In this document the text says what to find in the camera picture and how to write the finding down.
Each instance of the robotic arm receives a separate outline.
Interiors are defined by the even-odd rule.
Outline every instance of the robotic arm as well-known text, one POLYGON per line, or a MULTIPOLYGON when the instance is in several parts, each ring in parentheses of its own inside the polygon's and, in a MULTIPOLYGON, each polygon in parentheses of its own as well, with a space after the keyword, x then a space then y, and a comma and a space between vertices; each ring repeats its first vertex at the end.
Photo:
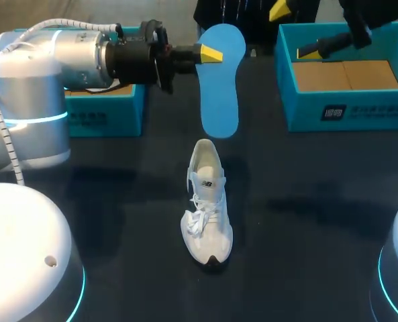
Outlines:
MULTIPOLYGON (((270 10, 270 21, 301 11, 307 0, 278 0, 270 10)), ((398 19, 398 0, 339 0, 344 10, 344 19, 350 32, 330 38, 321 38, 316 43, 297 50, 303 59, 329 58, 331 54, 351 45, 356 49, 372 44, 371 30, 398 19)))
POLYGON ((195 65, 222 62, 222 53, 202 44, 173 47, 162 23, 142 23, 139 32, 119 24, 94 25, 51 19, 26 32, 0 35, 0 171, 47 168, 70 156, 63 87, 108 89, 118 80, 157 84, 173 92, 175 74, 195 65), (63 30, 44 29, 65 25, 63 30))

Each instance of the white shoelace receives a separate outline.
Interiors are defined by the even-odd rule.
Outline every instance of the white shoelace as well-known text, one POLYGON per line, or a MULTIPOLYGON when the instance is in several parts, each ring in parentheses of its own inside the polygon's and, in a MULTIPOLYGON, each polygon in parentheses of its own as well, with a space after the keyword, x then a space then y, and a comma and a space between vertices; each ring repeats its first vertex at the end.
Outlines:
POLYGON ((194 202, 196 206, 196 211, 192 213, 186 210, 185 215, 187 215, 187 231, 193 237, 200 237, 205 229, 207 223, 218 222, 221 205, 221 198, 217 203, 211 203, 209 201, 200 200, 200 198, 194 194, 193 198, 190 200, 194 202))

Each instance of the shoe tongue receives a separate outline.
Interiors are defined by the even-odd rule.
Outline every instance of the shoe tongue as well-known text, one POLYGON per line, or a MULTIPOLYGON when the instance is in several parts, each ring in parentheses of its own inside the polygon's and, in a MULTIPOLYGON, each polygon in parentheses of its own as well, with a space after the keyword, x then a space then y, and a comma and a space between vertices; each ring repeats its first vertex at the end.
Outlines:
POLYGON ((196 172, 191 173, 191 180, 195 187, 195 193, 199 199, 216 203, 221 199, 226 178, 199 178, 196 172))

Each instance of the black table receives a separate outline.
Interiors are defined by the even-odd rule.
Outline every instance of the black table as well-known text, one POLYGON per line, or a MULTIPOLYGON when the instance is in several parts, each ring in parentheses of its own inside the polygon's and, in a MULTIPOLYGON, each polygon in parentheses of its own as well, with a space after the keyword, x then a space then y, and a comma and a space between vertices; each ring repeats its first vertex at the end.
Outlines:
POLYGON ((240 126, 214 140, 230 263, 208 274, 179 227, 201 127, 199 85, 150 90, 140 138, 72 140, 26 174, 65 213, 88 274, 84 321, 372 321, 368 286, 398 209, 398 131, 288 133, 273 61, 244 61, 240 126))

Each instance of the white sneaker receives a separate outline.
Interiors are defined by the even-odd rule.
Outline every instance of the white sneaker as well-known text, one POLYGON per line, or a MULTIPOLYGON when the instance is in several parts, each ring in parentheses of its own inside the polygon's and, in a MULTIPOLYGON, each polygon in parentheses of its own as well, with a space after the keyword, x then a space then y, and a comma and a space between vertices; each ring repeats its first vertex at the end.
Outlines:
POLYGON ((181 231, 192 257, 204 265, 221 264, 232 250, 233 229, 227 214, 225 183, 215 146, 209 140, 199 140, 187 172, 193 211, 185 211, 181 231))

